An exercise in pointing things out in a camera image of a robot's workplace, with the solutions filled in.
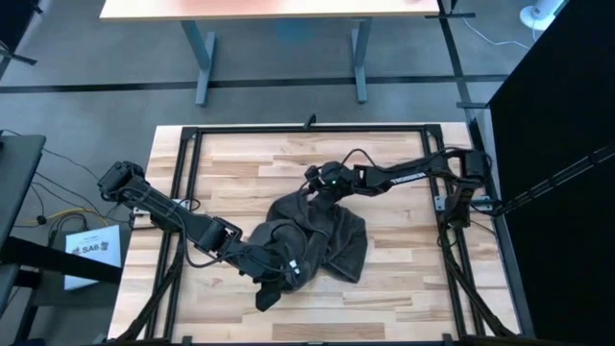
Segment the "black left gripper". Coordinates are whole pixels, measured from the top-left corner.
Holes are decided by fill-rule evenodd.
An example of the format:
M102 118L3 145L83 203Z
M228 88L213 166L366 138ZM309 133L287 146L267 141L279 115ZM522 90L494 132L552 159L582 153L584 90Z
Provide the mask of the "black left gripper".
M247 275L261 284L256 293L256 308L265 312L281 299L283 290L299 287L304 242L284 237L264 244L231 239L224 242L224 256L240 275Z

